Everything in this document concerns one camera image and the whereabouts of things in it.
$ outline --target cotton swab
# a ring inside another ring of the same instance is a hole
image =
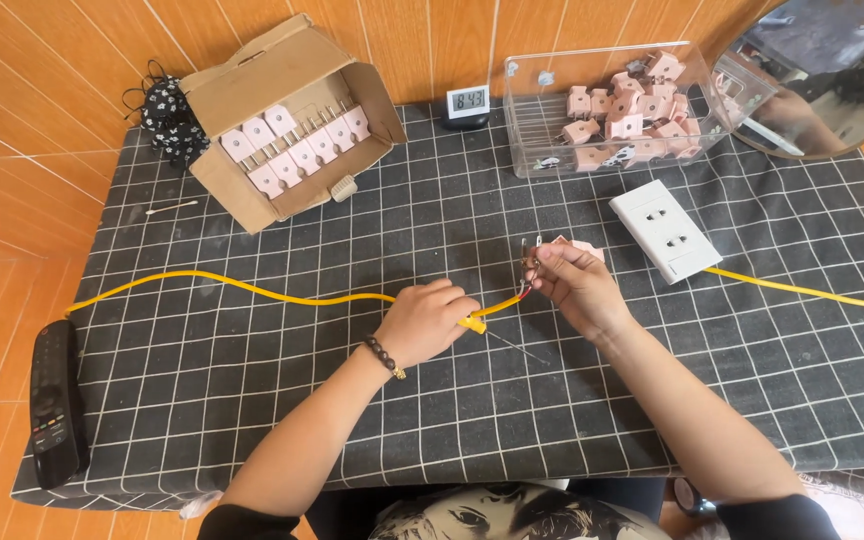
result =
[[[198,199],[195,199],[195,200],[193,200],[193,201],[183,202],[183,203],[181,203],[181,204],[175,204],[175,205],[172,205],[172,206],[166,206],[166,207],[164,207],[164,208],[159,208],[159,209],[155,209],[155,210],[153,210],[153,209],[148,209],[148,210],[145,210],[145,215],[153,215],[153,214],[155,214],[155,213],[160,213],[160,212],[165,212],[165,211],[172,211],[172,210],[177,209],[177,208],[179,208],[179,207],[188,207],[188,206],[191,206],[191,205],[198,205],[198,203],[199,203],[199,200],[198,200]]]

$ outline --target beaded bracelet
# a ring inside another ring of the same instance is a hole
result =
[[[368,346],[369,349],[372,350],[372,352],[378,358],[378,361],[382,362],[382,365],[388,368],[391,374],[395,375],[396,379],[400,381],[405,379],[405,372],[396,365],[395,360],[389,357],[389,353],[386,352],[381,345],[379,345],[378,339],[376,339],[374,335],[367,335],[364,343]]]

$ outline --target digital clock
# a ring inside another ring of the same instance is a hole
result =
[[[441,125],[447,130],[477,130],[489,123],[489,86],[445,92]]]

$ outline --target white wall outlet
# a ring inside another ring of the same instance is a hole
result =
[[[722,255],[661,181],[623,193],[608,205],[670,286],[722,263]]]

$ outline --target grid tablecloth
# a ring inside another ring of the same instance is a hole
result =
[[[427,105],[398,111],[409,142],[360,174],[358,193],[256,235],[130,130],[77,300],[194,268],[301,297],[395,295],[449,276],[489,306],[518,285],[521,239],[562,234],[604,247],[636,319],[799,471],[864,468],[864,308],[712,274],[669,286],[608,206],[660,179],[721,268],[864,298],[859,152],[803,163],[726,138],[686,167],[529,180],[512,174],[500,108],[490,129],[466,133],[441,130]],[[199,204],[145,215],[189,200]],[[381,309],[283,305],[173,277],[75,312],[91,466],[42,492],[27,450],[12,496],[173,510],[224,489]],[[491,335],[469,332],[386,384],[327,487],[677,471],[613,368],[541,295],[487,319]]]

